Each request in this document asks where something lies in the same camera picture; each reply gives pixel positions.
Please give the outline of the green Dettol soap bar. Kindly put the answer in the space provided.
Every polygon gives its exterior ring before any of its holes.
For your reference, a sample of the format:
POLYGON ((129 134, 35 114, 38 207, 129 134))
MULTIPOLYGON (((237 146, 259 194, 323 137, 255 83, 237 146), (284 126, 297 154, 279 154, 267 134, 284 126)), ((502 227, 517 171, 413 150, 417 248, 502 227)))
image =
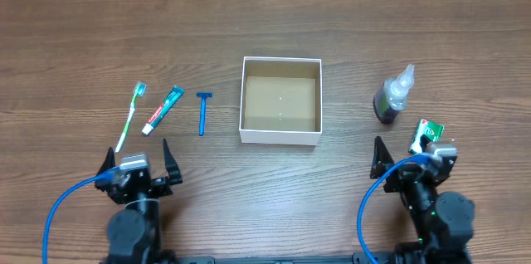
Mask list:
POLYGON ((431 141, 439 141, 443 135, 445 127, 433 121, 420 119, 408 152, 410 154, 421 153, 431 141))

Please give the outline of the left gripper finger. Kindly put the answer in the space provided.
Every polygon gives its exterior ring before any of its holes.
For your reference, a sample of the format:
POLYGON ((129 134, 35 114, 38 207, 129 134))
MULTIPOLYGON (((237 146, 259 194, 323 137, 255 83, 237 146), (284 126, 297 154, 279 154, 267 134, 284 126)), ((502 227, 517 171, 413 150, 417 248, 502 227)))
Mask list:
POLYGON ((168 173, 169 182, 171 184, 180 184, 183 182, 183 176, 178 163, 171 154, 171 151, 168 146, 168 141, 163 139, 163 156, 164 156, 164 165, 168 173))
POLYGON ((97 172, 96 183, 108 183, 113 178, 113 173, 115 169, 115 158, 114 150, 112 147, 108 148, 108 151, 105 156, 103 164, 100 166, 100 169, 97 172))

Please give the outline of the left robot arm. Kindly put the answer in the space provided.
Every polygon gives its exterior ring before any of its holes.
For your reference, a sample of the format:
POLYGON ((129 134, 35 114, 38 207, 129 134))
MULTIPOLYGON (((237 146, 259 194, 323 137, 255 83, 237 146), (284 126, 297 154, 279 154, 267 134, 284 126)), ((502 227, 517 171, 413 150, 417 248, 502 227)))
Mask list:
POLYGON ((159 199, 173 194, 173 186, 183 181, 178 163, 163 141, 167 175, 152 178, 146 154, 132 154, 115 162, 109 149, 100 166, 95 187, 124 209, 108 222, 109 241, 105 263, 176 263, 175 252, 162 248, 159 199))

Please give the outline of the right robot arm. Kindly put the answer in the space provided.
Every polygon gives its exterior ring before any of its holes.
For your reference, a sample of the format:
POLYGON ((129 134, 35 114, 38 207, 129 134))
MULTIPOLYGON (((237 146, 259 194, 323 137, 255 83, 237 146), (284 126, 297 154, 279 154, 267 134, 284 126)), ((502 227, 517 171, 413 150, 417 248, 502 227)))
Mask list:
POLYGON ((383 181, 386 193, 398 193, 409 212, 418 239, 398 243, 395 251, 381 263, 470 263, 466 249, 473 237, 475 205, 457 192, 438 193, 457 160, 458 150, 451 143, 421 138, 418 160, 401 166, 393 161, 381 137, 374 140, 370 178, 383 181))

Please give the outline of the blue disposable razor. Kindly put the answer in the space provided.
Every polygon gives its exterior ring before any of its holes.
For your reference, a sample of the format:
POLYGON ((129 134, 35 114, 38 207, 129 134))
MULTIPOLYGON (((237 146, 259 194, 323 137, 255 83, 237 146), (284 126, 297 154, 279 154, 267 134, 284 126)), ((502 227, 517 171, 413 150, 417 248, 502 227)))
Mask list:
POLYGON ((206 124, 206 112, 207 112, 207 99, 212 98, 212 93, 211 92, 198 92, 196 96, 201 99, 198 133, 200 136, 204 136, 205 124, 206 124))

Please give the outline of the clear hand wash bottle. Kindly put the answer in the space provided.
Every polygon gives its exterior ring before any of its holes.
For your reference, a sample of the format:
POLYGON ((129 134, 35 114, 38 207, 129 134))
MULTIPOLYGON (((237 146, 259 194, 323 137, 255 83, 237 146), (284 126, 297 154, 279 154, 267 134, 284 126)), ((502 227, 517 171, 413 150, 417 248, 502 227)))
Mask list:
POLYGON ((387 78, 373 97, 373 109, 382 124, 392 124, 399 112, 406 109, 407 96, 415 83, 414 74, 415 66, 409 64, 398 77, 387 78))

